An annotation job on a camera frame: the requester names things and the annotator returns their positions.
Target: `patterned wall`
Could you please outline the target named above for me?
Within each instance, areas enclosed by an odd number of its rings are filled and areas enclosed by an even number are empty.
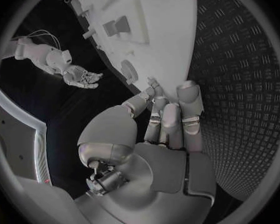
[[[263,29],[239,0],[198,0],[189,79],[202,89],[205,152],[218,184],[245,200],[280,139],[280,70]]]

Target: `white robotic arm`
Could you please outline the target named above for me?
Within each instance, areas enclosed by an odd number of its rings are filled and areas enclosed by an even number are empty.
[[[60,51],[46,44],[34,44],[30,38],[11,41],[3,58],[14,56],[16,60],[30,59],[39,69],[49,74],[61,74],[66,84],[85,89],[94,89],[103,74],[88,72],[83,67],[71,65],[68,50]]]

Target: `robotic hand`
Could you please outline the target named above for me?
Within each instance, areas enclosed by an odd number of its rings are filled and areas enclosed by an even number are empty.
[[[11,41],[3,58],[14,56],[16,60],[30,59],[39,69],[53,74],[61,74],[66,84],[85,89],[94,89],[103,74],[88,72],[83,67],[71,65],[68,50],[60,51],[46,44],[34,44],[30,38]]]

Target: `robotic arm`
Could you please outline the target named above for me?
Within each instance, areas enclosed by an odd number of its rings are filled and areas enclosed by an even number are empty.
[[[28,58],[39,69],[51,75],[60,74],[66,84],[79,88],[96,88],[98,84],[95,82],[103,75],[71,65],[72,57],[68,50],[60,51],[46,44],[34,44],[30,38],[26,37],[10,42],[3,58],[12,56],[16,60]]]

